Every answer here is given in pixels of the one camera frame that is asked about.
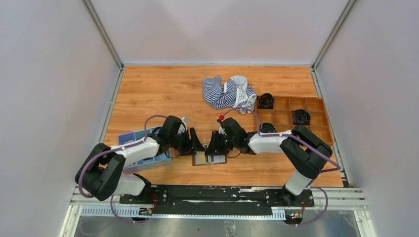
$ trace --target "wooden table surface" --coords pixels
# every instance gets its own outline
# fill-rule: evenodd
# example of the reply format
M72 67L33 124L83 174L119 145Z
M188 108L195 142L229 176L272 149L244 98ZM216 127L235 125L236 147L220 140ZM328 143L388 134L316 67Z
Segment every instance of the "wooden table surface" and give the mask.
M188 117L201 143L208 144L218 130L218 116L228 108L215 110L202 96L202 79L220 75L222 83L244 75L257 95L317 97L308 67L277 66L127 66L105 137L105 144L117 145L118 135L142 130L151 115ZM246 131L254 131L253 115L229 113ZM159 126L154 118L148 127ZM177 157L172 165L141 171L153 184L282 186L294 167L283 154L240 155L226 164L192 166L191 156ZM342 187L339 172L322 174L315 186Z

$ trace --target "blue and white striped shirt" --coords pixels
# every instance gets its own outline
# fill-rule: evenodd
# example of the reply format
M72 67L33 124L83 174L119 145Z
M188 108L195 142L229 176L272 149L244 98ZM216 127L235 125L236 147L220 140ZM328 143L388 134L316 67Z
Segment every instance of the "blue and white striped shirt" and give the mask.
M220 76L205 78L202 80L202 93L205 101L216 110L236 106L253 110L256 101L254 89L248 86L244 76L233 76L224 85Z

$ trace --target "black electronics cable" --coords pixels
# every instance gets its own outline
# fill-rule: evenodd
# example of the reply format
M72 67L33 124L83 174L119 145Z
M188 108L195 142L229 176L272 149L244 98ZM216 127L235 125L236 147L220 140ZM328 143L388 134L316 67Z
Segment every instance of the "black electronics cable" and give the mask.
M227 158L236 158L236 157L238 157L240 154L241 154L242 152L239 152L236 156L234 156L234 157L229 157L228 155L225 155L225 157L227 157Z
M259 97L257 101L257 108L258 109L273 109L274 102L275 102L274 97L269 93L265 93Z
M166 155L166 157L167 157L167 158L170 158L170 159L172 159L172 158L178 158L178 157L180 156L180 152L179 152L179 154L177 154L177 156L175 156L175 157L170 157L170 156L168 156L168 153L169 153L169 152L165 152L165 155Z
M305 110L293 111L293 123L294 125L310 125L311 115Z

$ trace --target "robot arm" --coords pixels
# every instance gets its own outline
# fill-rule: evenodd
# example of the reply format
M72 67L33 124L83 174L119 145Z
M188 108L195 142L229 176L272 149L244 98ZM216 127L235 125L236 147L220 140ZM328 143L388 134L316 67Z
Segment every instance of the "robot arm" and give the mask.
M82 187L99 201L111 195L128 194L136 196L139 201L149 197L151 183L138 174L122 174L123 169L139 160L155 157L165 153L169 148L179 148L181 133L187 132L185 121L169 116L160 128L158 134L149 134L144 138L123 144L108 147L103 143L96 145L78 171L75 181L79 182L83 168L96 155L100 156L89 165L83 175Z
M290 196L300 195L304 188L318 177L327 162L312 150L304 150L297 140L287 135L299 137L328 158L333 153L326 143L302 125L281 133L258 134L257 132L246 133L233 118L218 122L225 132L229 148L234 147L243 154L251 155L261 153L287 155L296 168L284 186L284 194Z

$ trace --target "metal frame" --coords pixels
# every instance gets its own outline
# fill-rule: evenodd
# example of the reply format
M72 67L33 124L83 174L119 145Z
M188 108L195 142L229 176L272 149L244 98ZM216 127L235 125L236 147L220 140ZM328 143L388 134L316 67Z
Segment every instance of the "metal frame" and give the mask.
M326 113L329 115L329 109L327 106L327 99L324 98L323 96L323 87L322 85L320 85L319 80L318 80L318 75L317 75L317 71L314 70L313 68L310 68L311 70L311 76L313 78L313 82L314 82L314 86L316 87L316 92L317 92L317 96L323 98L323 101L325 103L325 109L326 109ZM337 162L340 164L340 166L342 167L342 171L341 171L341 177L343 181L348 181L349 185L351 185L351 179L350 177L348 177L346 171L345 171L345 163L343 162L342 156L340 155L340 150L339 150L339 146L338 144L338 140L335 137L335 132L333 130L333 123L332 120L330 119L330 117L328 116L328 122L329 122L329 127L330 127L330 131L332 133L332 139L333 139L333 151L335 152L335 157L337 159Z
M102 22L99 19L99 16L96 13L96 10L93 7L93 4L90 0L82 0L83 5L86 7L87 12L89 13L92 22L96 26L96 29L98 30L100 36L103 39L103 42L105 43L106 47L109 50L109 53L111 54L112 58L114 59L115 63L117 64L118 68L121 70L124 66L122 64L121 59L119 58L111 40L109 39L108 34L106 33L105 28L102 25Z
M311 63L125 63L124 66L302 66L311 67Z
M176 214L153 214L153 215L140 215L140 206L121 206L115 205L115 212L120 217L134 217L134 218L166 218L166 219L219 219L215 215L198 215L198 214L187 214L187 215L176 215ZM81 216L106 216L114 217L110 206L83 206ZM223 215L223 220L275 220L285 221L286 213L283 209L272 208L272 215L270 216L251 216L251 215Z
M319 55L317 55L316 60L314 60L314 63L312 65L313 69L316 69L320 62L322 61L323 57L325 56L326 52L328 51L330 45L334 41L337 33L341 29L342 25L344 24L346 18L348 17L349 13L351 12L352 8L354 7L357 0L349 0L346 4L345 8L343 9L342 14L339 16L338 20L336 21L335 26L333 27L333 30L330 32L329 37L327 38L325 44L323 45L322 49L320 50Z
M106 131L108 130L109 121L111 120L112 111L114 110L115 101L118 96L119 87L121 86L122 76L125 72L125 66L123 66L120 71L118 78L114 85L114 90L112 92L111 100L109 101L108 111L106 112L105 121L103 122L102 131L100 132L98 142L103 142L105 140Z
M102 142L105 138L106 135L106 131L107 131L107 127L109 124L109 120L113 111L113 107L115 104L115 100L119 91L119 87L121 85L121 81L122 81L122 76L123 73L125 71L125 65L121 62L116 50L114 49L102 23L100 22L100 19L96 13L96 11L94 10L94 7L91 3L90 0L82 0L83 4L86 7L86 10L88 11L89 15L92 18L92 21L94 22L96 28L98 29L105 45L107 46L111 56L113 57L115 63L118 65L118 67L120 68L120 74L118 76L118 79L116 80L115 83L115 88L111 97L111 100L109 102L109 108L107 111L107 115L105 117L104 123L103 123L103 127L102 127L102 132L100 133L100 136L98 137L98 141ZM348 17L350 11L353 9L354 4L356 3L356 0L349 0L348 3L346 4L342 14L340 15L339 19L337 20L333 30L331 31L328 39L326 40L326 42L324 43L322 49L319 52L319 55L317 56L316 60L314 61L314 63L312 65L310 65L311 67L311 74L313 77L313 81L314 84L316 86L316 91L317 91L317 95L319 97L323 97L322 94L322 90L323 87L321 85L321 83L318 80L318 74L317 74L317 68L320 64L320 62L322 61L323 57L325 56L325 54L327 53L330 45L333 43L337 33L339 32L340 28L342 27L343 23L345 22L346 18ZM161 64L161 65L178 65L178 64ZM225 65L225 64L199 64L199 65ZM289 64L289 65L284 65L284 64L261 64L264 66L270 65L270 66L296 66L295 64ZM327 99L324 98L325 104L326 104L326 111L328 111L327 109ZM334 140L334 151L335 151L335 156L337 161L339 162L339 164L342 165L343 167L343 172L341 173L342 179L347 179L347 175L344 172L344 161L340 155L340 151L338 148L338 140L336 140L335 134L333 132L333 125L331 123L331 121L329 121L330 126L331 126L331 131L332 131L332 137ZM258 189L260 188L269 188L272 189L274 187L257 187ZM375 232L374 232L374 227L372 226L371 223L371 218L369 216L369 212L364 200L364 196L363 193L361 191L361 189L357 189L357 188L324 188L325 191L327 192L328 196L329 196L329 210L353 210L355 217L357 219L357 224L358 224L358 228L360 231L361 236L376 236ZM316 203L315 207L311 207L308 209L321 209L322 206L325 203L325 198L324 195L321 191L319 190L312 190L313 191L313 197ZM115 196L114 201L119 201L120 196ZM84 205L89 205L89 206L109 206L108 202L110 200L106 200L106 201L98 201L95 200L93 198L91 199L87 199L84 198L80 195L78 187L76 186L74 192L73 192L73 196L67 211L67 215L65 218L65 221L63 223L62 229L61 229L61 233L60 236L61 237L72 237L74 236L76 229L77 229L77 224L79 221L79 217L82 213L83 210L83 206ZM126 207L151 207L151 205L131 205L131 204L120 204L120 206L126 206ZM297 207L288 207L288 208L282 208L281 209L299 209Z

